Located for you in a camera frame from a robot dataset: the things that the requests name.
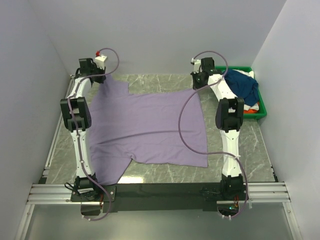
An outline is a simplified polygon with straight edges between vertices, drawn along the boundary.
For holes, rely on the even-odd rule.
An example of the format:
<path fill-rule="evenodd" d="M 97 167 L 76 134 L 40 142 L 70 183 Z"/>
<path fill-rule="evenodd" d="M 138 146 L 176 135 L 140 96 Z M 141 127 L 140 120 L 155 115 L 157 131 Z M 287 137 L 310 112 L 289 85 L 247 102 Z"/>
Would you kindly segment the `purple t shirt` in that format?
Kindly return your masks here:
<path fill-rule="evenodd" d="M 108 76 L 89 111 L 91 162 L 102 185 L 116 184 L 131 161 L 208 166 L 204 115 L 192 89 L 134 94 Z"/>

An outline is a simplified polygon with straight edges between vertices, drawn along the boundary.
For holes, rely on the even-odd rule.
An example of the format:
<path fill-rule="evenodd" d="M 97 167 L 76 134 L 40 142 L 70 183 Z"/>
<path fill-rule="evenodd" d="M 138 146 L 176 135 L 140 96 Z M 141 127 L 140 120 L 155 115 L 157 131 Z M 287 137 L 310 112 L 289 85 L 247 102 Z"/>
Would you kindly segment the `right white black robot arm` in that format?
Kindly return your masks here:
<path fill-rule="evenodd" d="M 191 64 L 193 88 L 197 90 L 210 86 L 218 100 L 215 125 L 220 131 L 223 147 L 219 193 L 222 198 L 230 200 L 244 189 L 242 170 L 237 161 L 240 128 L 244 120 L 244 100 L 232 92 L 223 73 L 216 69 L 213 58 L 193 58 Z"/>

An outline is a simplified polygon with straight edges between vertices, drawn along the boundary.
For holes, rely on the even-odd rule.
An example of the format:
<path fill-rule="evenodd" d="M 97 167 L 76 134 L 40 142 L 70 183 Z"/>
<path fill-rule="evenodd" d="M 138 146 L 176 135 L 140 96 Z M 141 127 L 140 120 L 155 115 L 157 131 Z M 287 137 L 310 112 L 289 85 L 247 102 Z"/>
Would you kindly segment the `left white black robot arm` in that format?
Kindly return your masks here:
<path fill-rule="evenodd" d="M 78 202 L 97 202 L 104 199 L 104 191 L 97 186 L 97 178 L 91 163 L 89 129 L 92 126 L 86 96 L 93 83 L 103 83 L 106 79 L 105 55 L 79 59 L 75 72 L 74 86 L 70 94 L 60 100 L 60 108 L 65 128 L 69 131 L 76 157 L 76 177 L 74 183 L 66 182 L 64 187 L 71 191 L 71 199 Z"/>

